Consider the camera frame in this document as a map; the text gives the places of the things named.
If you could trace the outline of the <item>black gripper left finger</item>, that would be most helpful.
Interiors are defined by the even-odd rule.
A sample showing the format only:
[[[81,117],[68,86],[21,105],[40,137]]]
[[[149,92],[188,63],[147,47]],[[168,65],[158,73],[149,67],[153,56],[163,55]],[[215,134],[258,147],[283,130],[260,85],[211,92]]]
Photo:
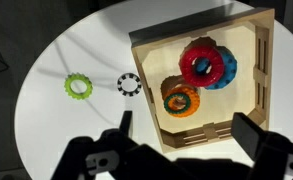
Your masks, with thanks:
[[[132,136],[132,117],[132,111],[125,111],[119,126],[119,130],[128,137]]]

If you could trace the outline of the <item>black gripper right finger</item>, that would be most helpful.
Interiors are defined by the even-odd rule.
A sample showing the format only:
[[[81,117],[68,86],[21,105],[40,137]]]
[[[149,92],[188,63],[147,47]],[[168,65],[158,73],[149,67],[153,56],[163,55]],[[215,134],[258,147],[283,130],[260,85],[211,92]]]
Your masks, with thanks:
[[[245,153],[255,160],[265,139],[265,131],[244,113],[236,112],[233,114],[231,135]]]

